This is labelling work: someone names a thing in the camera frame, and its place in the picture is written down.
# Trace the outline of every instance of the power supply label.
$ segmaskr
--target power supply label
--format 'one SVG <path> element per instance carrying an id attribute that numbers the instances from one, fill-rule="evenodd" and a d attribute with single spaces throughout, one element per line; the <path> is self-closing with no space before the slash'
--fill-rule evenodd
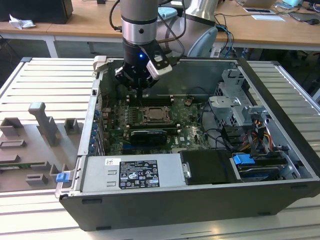
<path id="1" fill-rule="evenodd" d="M 120 162 L 119 188 L 160 187 L 157 160 Z"/>

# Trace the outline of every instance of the slotted metal surface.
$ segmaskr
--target slotted metal surface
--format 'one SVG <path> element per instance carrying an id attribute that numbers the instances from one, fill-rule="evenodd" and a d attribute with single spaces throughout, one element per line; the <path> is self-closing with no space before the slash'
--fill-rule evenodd
<path id="1" fill-rule="evenodd" d="M 260 76 L 261 81 L 313 150 L 320 156 L 320 112 L 316 103 L 308 99 L 307 93 L 300 89 L 298 83 L 281 67 L 274 66 L 270 62 L 250 61 L 248 63 Z M 249 92 L 258 105 L 263 105 L 252 88 L 249 89 Z"/>
<path id="2" fill-rule="evenodd" d="M 0 123 L 18 117 L 22 124 L 36 124 L 29 114 L 32 102 L 44 102 L 47 116 L 56 123 L 66 118 L 84 122 L 93 84 L 93 59 L 33 58 L 5 91 L 0 92 Z"/>

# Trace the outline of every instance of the gray plastic block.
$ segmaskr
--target gray plastic block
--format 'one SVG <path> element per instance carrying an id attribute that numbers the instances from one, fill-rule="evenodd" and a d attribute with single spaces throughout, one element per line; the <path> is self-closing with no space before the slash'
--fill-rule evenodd
<path id="1" fill-rule="evenodd" d="M 50 125 L 51 131 L 54 132 L 54 133 L 56 133 L 57 130 L 58 130 L 58 127 L 57 127 L 57 125 L 56 125 L 56 122 L 55 122 L 54 118 L 53 118 L 52 116 L 48 116 L 47 118 L 48 118 L 48 121 L 49 121 L 49 125 Z M 43 135 L 44 133 L 41 131 L 41 127 L 40 127 L 39 125 L 36 126 L 36 127 L 37 127 L 37 129 L 39 130 L 39 133 L 40 133 L 41 135 Z"/>
<path id="2" fill-rule="evenodd" d="M 0 149 L 23 148 L 27 145 L 25 140 L 6 140 L 0 141 Z"/>
<path id="3" fill-rule="evenodd" d="M 45 109 L 46 105 L 44 102 L 33 102 L 31 103 L 28 112 L 35 116 L 41 132 L 52 147 L 58 143 L 56 138 L 57 125 L 52 117 L 48 119 Z"/>
<path id="4" fill-rule="evenodd" d="M 18 136 L 16 128 L 23 127 L 24 126 L 21 124 L 17 117 L 8 117 L 3 119 L 0 125 L 0 130 L 6 137 L 16 137 Z"/>
<path id="5" fill-rule="evenodd" d="M 57 175 L 60 173 L 60 171 L 57 169 L 56 165 L 52 164 L 49 176 L 52 178 L 52 180 L 56 181 Z"/>
<path id="6" fill-rule="evenodd" d="M 62 173 L 64 172 L 64 171 L 69 171 L 69 168 L 67 167 L 67 165 L 66 164 L 63 164 L 63 166 L 62 166 Z"/>
<path id="7" fill-rule="evenodd" d="M 48 161 L 45 161 L 44 164 L 35 164 L 30 166 L 35 171 L 45 171 L 50 170 L 51 165 Z"/>
<path id="8" fill-rule="evenodd" d="M 18 154 L 15 155 L 1 155 L 0 156 L 0 164 L 13 164 L 20 161 L 20 157 Z"/>
<path id="9" fill-rule="evenodd" d="M 28 174 L 25 178 L 25 181 L 30 186 L 37 186 L 37 185 L 46 185 L 48 183 L 48 178 L 41 173 L 41 174 Z"/>
<path id="10" fill-rule="evenodd" d="M 67 118 L 64 121 L 64 129 L 67 135 L 75 135 L 80 133 L 79 124 L 76 118 Z"/>

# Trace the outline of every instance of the desk leg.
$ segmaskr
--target desk leg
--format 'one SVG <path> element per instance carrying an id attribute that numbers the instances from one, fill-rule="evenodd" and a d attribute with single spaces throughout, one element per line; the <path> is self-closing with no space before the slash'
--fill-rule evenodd
<path id="1" fill-rule="evenodd" d="M 89 45 L 90 53 L 91 53 L 91 54 L 95 54 L 96 51 L 95 51 L 94 43 L 93 43 L 92 41 L 88 41 L 87 43 L 88 43 L 88 45 Z"/>
<path id="2" fill-rule="evenodd" d="M 47 36 L 45 38 L 46 46 L 48 47 L 50 57 L 58 58 L 58 53 L 55 46 L 55 38 L 53 36 Z"/>

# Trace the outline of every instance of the laptop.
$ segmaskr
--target laptop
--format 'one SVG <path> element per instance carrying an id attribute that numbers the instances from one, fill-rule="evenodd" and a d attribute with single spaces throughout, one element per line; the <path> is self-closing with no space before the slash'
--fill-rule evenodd
<path id="1" fill-rule="evenodd" d="M 243 7 L 250 8 L 270 8 L 277 0 L 237 0 L 236 2 Z"/>
<path id="2" fill-rule="evenodd" d="M 320 21 L 320 15 L 316 13 L 290 12 L 289 15 L 300 22 L 306 22 L 311 19 L 318 19 Z"/>

